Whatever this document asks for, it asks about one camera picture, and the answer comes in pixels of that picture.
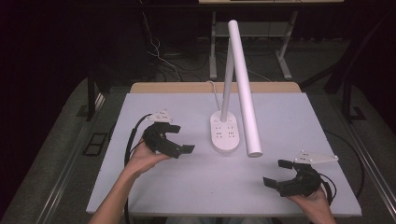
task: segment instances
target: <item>gray surface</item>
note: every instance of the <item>gray surface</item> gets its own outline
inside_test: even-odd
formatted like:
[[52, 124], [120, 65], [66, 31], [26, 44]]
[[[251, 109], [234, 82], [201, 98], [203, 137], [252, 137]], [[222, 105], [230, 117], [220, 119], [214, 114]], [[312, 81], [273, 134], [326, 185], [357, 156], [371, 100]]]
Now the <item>gray surface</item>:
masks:
[[[264, 75], [273, 81], [282, 81], [283, 77], [273, 53], [279, 41], [269, 41], [261, 39], [254, 43], [244, 41], [244, 49], [247, 56], [247, 68], [251, 71]], [[294, 81], [301, 82], [312, 77], [317, 72], [326, 69], [335, 63], [343, 54], [348, 43], [346, 41], [300, 41], [291, 42], [286, 53], [286, 60]], [[201, 42], [203, 46], [202, 54], [198, 60], [178, 59], [169, 60], [170, 63], [177, 63], [186, 69], [198, 68], [202, 64], [203, 68], [194, 71], [178, 69], [184, 80], [187, 81], [207, 81], [208, 63], [205, 63], [209, 53], [208, 42]], [[223, 65], [225, 62], [224, 43], [217, 46], [219, 81], [223, 80]], [[171, 68], [160, 66], [167, 81], [176, 80]], [[157, 81], [163, 81], [163, 75], [158, 74]], [[250, 75], [251, 81], [265, 81], [264, 78]], [[335, 101], [340, 104], [337, 95], [329, 96], [322, 90], [326, 78], [309, 86], [305, 91], [309, 95], [312, 106], [318, 116], [319, 122], [324, 130], [340, 135], [349, 143], [352, 143], [348, 135], [343, 119], [337, 113], [339, 105], [332, 104]], [[38, 217], [41, 209], [45, 205], [50, 190], [56, 181], [57, 176], [62, 171], [67, 160], [69, 149], [76, 141], [87, 141], [87, 139], [77, 139], [78, 132], [85, 123], [85, 118], [76, 117], [80, 107], [86, 104], [86, 85], [81, 83], [64, 106], [56, 124], [51, 130], [46, 143], [41, 148], [34, 165], [23, 181], [11, 206], [8, 208], [2, 223], [33, 223]], [[113, 92], [106, 96], [106, 101], [101, 109], [97, 121], [92, 125], [92, 131], [97, 133], [109, 133], [115, 120], [117, 120], [122, 105], [125, 92], [130, 87], [113, 88]], [[364, 144], [370, 149], [377, 165], [388, 182], [395, 187], [395, 135], [386, 126], [375, 110], [367, 103], [365, 97], [359, 90], [353, 91], [353, 105], [358, 105], [364, 115], [365, 121], [355, 121], [354, 127], [357, 129]], [[351, 152], [348, 145], [338, 137], [326, 134], [333, 151], [340, 157], [340, 165], [353, 189], [357, 189], [360, 182], [359, 164], [356, 156]], [[62, 199], [60, 200], [56, 212], [50, 223], [85, 223], [90, 215], [85, 213], [85, 208], [91, 196], [91, 188], [98, 174], [103, 156], [95, 157], [79, 156], [74, 168], [74, 173], [66, 186]], [[338, 223], [393, 223], [393, 219], [379, 197], [372, 181], [366, 176], [366, 181], [362, 195], [359, 197], [363, 216], [352, 218], [339, 218]], [[305, 218], [282, 218], [284, 223], [307, 223]]]

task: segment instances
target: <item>floor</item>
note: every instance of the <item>floor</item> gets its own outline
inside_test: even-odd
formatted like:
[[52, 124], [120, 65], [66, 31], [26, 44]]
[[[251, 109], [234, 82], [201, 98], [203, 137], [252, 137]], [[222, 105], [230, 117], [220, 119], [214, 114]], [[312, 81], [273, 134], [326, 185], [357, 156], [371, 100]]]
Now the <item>floor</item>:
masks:
[[[208, 81], [209, 42], [201, 38], [197, 43], [199, 54], [195, 58], [185, 57], [177, 49], [162, 49], [162, 58], [166, 62], [159, 61], [152, 81], [177, 81], [178, 76], [183, 81]], [[250, 81], [285, 81], [274, 54], [280, 43], [278, 39], [243, 39]], [[301, 83], [333, 65], [348, 44], [345, 40], [291, 41], [285, 58], [293, 75], [292, 81]], [[224, 79], [226, 46], [223, 39], [217, 43], [217, 81]], [[362, 217], [337, 218], [337, 223], [394, 223], [396, 218], [389, 211], [387, 197], [382, 193], [387, 190], [379, 190], [381, 180], [378, 178], [382, 175], [389, 188], [396, 189], [396, 136], [356, 88], [352, 92], [352, 105], [357, 106], [366, 119], [347, 123], [340, 115], [342, 93], [326, 94], [323, 90], [326, 80], [325, 77], [303, 91], [308, 94], [334, 154], [340, 158], [346, 178], [357, 194], [363, 183], [358, 197]], [[97, 112], [91, 121], [86, 121], [85, 117], [86, 88], [84, 80], [70, 95], [1, 223], [86, 223], [90, 219], [85, 208], [106, 155], [112, 127], [130, 87], [114, 86], [109, 93], [99, 94]], [[95, 133], [106, 134], [101, 153], [95, 157], [82, 155]], [[361, 154], [369, 154], [380, 172], [372, 171], [372, 166], [366, 162], [363, 163], [365, 175], [362, 178]], [[281, 217], [280, 220], [285, 224], [308, 223], [304, 217]], [[137, 221], [149, 223], [151, 219], [141, 217]]]

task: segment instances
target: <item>hand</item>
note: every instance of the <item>hand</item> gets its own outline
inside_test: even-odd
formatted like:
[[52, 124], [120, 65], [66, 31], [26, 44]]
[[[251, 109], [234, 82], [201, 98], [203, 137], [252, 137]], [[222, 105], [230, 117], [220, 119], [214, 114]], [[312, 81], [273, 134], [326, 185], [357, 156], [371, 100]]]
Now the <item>hand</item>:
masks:
[[138, 178], [141, 174], [155, 166], [160, 161], [170, 159], [164, 154], [153, 153], [143, 139], [140, 139], [139, 145], [134, 149], [134, 154], [129, 159], [128, 164], [123, 173], [127, 173], [134, 178]]
[[287, 198], [297, 203], [313, 223], [335, 223], [332, 211], [330, 210], [330, 206], [327, 202], [326, 194], [322, 188], [319, 188], [308, 197], [295, 195]]

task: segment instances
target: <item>power outlet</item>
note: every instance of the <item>power outlet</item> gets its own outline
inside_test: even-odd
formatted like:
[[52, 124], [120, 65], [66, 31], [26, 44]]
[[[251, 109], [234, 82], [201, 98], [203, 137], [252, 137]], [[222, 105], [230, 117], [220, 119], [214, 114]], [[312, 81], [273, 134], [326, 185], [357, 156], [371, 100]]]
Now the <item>power outlet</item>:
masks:
[[210, 117], [212, 142], [219, 152], [231, 153], [239, 145], [240, 140], [236, 117], [228, 112], [226, 121], [221, 122], [220, 115], [221, 111], [217, 111]]
[[159, 111], [157, 113], [154, 113], [148, 117], [146, 117], [146, 120], [154, 121], [154, 122], [172, 122], [172, 117], [169, 114], [169, 112], [164, 109], [162, 111]]

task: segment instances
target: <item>white table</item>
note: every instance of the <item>white table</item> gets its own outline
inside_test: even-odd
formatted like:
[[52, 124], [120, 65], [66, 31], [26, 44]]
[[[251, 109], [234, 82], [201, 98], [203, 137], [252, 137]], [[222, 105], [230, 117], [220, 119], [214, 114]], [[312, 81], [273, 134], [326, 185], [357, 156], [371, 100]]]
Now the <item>white table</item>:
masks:
[[[262, 83], [267, 87], [262, 91], [279, 91], [285, 85], [289, 85], [291, 91], [294, 91], [292, 88], [298, 90], [292, 84]], [[265, 187], [262, 177], [278, 181], [294, 178], [295, 171], [279, 168], [277, 160], [292, 161], [302, 149], [332, 155], [332, 149], [304, 93], [256, 92], [252, 88], [263, 149], [263, 156], [253, 159], [247, 157], [236, 93], [232, 93], [230, 111], [238, 118], [241, 142], [235, 153], [225, 156], [215, 151], [210, 139], [209, 118], [219, 110], [214, 93], [207, 93], [211, 90], [211, 84], [179, 83], [173, 86], [173, 91], [183, 93], [161, 93], [160, 83], [151, 87], [159, 88], [152, 89], [156, 93], [126, 96], [87, 207], [88, 213], [96, 211], [119, 176], [128, 138], [137, 121], [148, 113], [166, 108], [173, 117], [172, 124], [181, 126], [180, 133], [169, 133], [168, 139], [179, 145], [195, 145], [195, 149], [192, 154], [181, 155], [177, 160], [162, 161], [139, 177], [129, 197], [129, 211], [134, 216], [303, 215], [297, 205], [280, 197], [276, 190]], [[150, 121], [142, 122], [135, 143], [151, 124]], [[337, 186], [337, 196], [331, 207], [333, 214], [336, 217], [361, 216], [361, 208], [338, 162], [313, 167], [331, 178]]]

